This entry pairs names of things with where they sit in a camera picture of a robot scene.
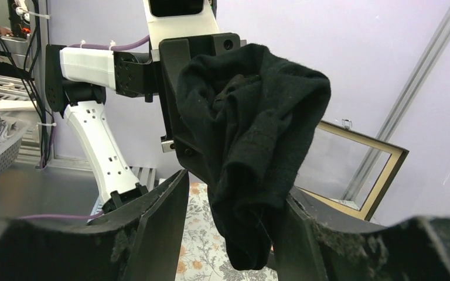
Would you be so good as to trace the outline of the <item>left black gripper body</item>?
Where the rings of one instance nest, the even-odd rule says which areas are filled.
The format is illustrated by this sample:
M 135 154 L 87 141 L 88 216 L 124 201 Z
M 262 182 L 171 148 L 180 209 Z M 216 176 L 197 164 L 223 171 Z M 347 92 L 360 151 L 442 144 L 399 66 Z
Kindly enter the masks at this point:
M 176 152 L 179 164 L 206 183 L 210 181 L 210 172 L 203 163 L 203 152 L 182 122 L 176 106 L 178 78 L 193 57 L 221 55 L 240 47 L 241 39 L 235 33 L 165 39 L 159 44 L 158 94 L 166 131 L 161 137 L 163 151 Z

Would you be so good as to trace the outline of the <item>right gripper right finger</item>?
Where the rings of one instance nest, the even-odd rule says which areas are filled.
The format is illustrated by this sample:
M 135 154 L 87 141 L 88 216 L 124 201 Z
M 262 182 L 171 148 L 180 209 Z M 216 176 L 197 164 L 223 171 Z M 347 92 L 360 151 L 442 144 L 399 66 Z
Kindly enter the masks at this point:
M 279 280 L 450 280 L 450 217 L 385 227 L 293 188 L 280 223 Z

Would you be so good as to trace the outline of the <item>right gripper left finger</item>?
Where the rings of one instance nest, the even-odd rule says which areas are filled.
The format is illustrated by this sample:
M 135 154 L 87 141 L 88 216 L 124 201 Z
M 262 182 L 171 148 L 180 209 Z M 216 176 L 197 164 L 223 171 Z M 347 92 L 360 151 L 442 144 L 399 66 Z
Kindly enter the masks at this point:
M 180 170 L 87 225 L 0 218 L 0 280 L 174 280 L 188 196 Z

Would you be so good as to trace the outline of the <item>black garment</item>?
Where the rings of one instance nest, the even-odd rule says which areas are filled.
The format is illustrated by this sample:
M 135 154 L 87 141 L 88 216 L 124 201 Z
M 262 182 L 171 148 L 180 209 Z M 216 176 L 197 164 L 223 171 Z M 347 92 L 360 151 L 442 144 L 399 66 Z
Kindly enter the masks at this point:
M 275 220 L 328 107 L 330 80 L 251 43 L 191 59 L 176 95 L 210 172 L 210 209 L 230 263 L 260 270 Z

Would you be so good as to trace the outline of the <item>black wooden compartment box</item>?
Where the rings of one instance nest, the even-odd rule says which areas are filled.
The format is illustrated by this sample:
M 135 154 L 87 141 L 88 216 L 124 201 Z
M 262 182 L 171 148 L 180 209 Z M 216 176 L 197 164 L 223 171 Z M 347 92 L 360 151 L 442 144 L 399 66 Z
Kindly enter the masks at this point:
M 370 221 L 409 151 L 348 127 L 321 121 L 295 187 Z

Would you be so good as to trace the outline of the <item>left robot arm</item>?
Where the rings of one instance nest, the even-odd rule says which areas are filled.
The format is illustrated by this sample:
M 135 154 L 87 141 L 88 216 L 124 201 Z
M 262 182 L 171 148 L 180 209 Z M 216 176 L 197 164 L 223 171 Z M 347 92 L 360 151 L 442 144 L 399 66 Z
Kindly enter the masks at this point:
M 94 171 L 104 213 L 145 193 L 108 126 L 106 90 L 129 98 L 144 97 L 146 102 L 158 95 L 165 123 L 163 151 L 174 151 L 182 167 L 206 179 L 209 173 L 203 165 L 203 151 L 177 109 L 179 73 L 197 55 L 217 56 L 244 44 L 235 33 L 217 33 L 165 39 L 150 44 L 149 53 L 47 46 L 46 99 L 80 140 Z

